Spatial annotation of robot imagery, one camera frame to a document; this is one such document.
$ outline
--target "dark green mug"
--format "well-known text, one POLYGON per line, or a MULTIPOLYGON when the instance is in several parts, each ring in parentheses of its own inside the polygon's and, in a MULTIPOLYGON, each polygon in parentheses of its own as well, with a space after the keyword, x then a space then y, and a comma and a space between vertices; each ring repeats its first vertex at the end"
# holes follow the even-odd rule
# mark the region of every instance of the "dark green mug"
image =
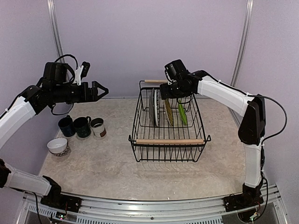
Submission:
POLYGON ((78 137, 86 138, 91 134, 90 123, 91 117, 79 117, 74 120, 74 127, 78 137))

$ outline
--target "wooden rod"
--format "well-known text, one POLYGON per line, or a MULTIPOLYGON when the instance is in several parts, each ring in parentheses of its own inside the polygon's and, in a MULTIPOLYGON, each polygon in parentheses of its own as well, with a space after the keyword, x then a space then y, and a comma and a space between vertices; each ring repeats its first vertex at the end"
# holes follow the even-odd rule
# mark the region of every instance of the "wooden rod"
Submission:
POLYGON ((204 144, 203 139, 137 139, 136 144, 150 145, 197 145, 204 144))
POLYGON ((146 79, 145 83, 167 83, 167 80, 158 80, 158 79, 146 79))

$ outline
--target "green plate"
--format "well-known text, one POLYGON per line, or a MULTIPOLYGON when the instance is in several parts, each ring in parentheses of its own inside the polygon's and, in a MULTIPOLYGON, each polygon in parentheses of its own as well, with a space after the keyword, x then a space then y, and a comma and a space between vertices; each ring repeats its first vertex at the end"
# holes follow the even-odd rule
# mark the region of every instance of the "green plate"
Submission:
POLYGON ((180 104, 181 100, 179 100, 178 102, 179 102, 179 104, 178 104, 179 115, 181 116, 181 119, 182 119, 184 125, 188 125, 188 123, 187 123, 187 116, 185 114, 184 107, 183 107, 183 105, 180 104))

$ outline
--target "mug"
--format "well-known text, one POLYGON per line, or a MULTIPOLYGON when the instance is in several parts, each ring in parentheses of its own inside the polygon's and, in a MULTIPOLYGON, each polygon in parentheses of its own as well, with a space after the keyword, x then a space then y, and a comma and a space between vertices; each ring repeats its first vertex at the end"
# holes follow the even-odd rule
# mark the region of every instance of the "mug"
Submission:
POLYGON ((91 117, 79 117, 74 120, 74 127, 77 132, 78 137, 86 138, 92 132, 90 130, 89 123, 91 121, 91 117))
POLYGON ((104 120, 102 118, 95 118, 90 122, 93 133, 98 138, 103 138, 106 135, 104 120))
POLYGON ((58 126, 65 137, 71 137, 76 133, 74 128, 73 119, 67 115, 65 118, 60 119, 58 126))

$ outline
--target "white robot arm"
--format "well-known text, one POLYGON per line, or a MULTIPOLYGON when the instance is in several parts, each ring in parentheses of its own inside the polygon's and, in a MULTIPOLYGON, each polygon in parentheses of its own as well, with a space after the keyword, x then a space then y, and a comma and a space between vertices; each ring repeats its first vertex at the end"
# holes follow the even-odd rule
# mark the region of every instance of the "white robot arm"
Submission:
POLYGON ((238 131, 246 157, 243 193, 226 197, 224 202, 227 211, 263 203, 260 189, 263 184, 263 137, 266 123, 264 99, 224 84, 203 70, 190 73, 181 60, 167 64, 165 74, 168 83, 160 85, 162 99, 201 94, 217 100, 243 117, 238 131))
MULTIPOLYGON (((29 86, 20 93, 0 116, 0 150, 25 122, 39 114, 46 106, 53 110, 56 103, 61 102, 95 102, 108 94, 108 89, 96 81, 92 82, 91 88, 88 88, 88 83, 81 83, 89 66, 89 63, 83 62, 73 71, 66 63, 46 63, 44 75, 38 84, 29 86), (66 82, 67 70, 72 74, 69 82, 66 82), (98 88, 104 93, 98 95, 98 88)), ((41 203, 50 207, 64 210, 67 204, 68 210, 73 212, 78 212, 80 207, 81 199, 61 194, 61 187, 51 178, 15 169, 0 159, 0 188, 3 187, 34 192, 42 196, 41 203)))

